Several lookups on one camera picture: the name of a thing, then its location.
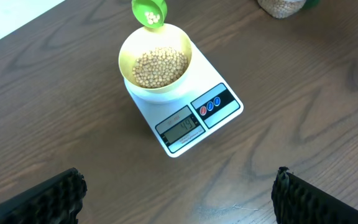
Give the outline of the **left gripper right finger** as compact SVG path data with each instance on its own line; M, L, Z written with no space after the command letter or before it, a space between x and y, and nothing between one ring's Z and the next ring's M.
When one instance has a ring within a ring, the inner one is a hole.
M271 199L280 224L358 224L358 210L279 167Z

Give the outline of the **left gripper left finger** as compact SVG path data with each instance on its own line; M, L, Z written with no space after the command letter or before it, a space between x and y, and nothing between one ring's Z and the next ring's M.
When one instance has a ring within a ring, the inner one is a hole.
M86 192L84 176L68 169L0 203L0 224L77 224Z

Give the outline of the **green plastic measuring scoop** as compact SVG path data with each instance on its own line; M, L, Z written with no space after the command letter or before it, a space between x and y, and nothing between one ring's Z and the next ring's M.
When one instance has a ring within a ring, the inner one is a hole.
M132 12L135 18L148 28L164 25L168 7L165 0L132 0Z

